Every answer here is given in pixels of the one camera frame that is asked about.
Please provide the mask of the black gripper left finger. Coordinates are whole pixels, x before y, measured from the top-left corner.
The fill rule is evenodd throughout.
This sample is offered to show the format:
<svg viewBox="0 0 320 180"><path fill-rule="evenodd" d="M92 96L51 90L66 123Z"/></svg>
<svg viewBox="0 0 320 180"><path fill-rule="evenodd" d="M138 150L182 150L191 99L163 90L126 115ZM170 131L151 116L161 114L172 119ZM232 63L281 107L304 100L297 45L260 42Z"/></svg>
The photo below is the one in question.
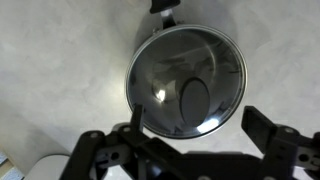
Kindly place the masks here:
<svg viewBox="0 0 320 180"><path fill-rule="evenodd" d="M134 107L134 111L130 120L130 125L133 130L135 131L142 131L143 130L143 106L136 105Z"/></svg>

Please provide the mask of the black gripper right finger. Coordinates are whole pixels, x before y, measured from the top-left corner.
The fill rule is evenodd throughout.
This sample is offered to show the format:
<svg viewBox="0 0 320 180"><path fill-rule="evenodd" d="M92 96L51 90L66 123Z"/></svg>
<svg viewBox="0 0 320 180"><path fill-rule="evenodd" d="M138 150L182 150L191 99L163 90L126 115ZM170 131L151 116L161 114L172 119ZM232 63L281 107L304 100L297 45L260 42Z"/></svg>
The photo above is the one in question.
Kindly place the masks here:
<svg viewBox="0 0 320 180"><path fill-rule="evenodd" d="M277 131L277 126L254 106L244 107L241 128L262 153Z"/></svg>

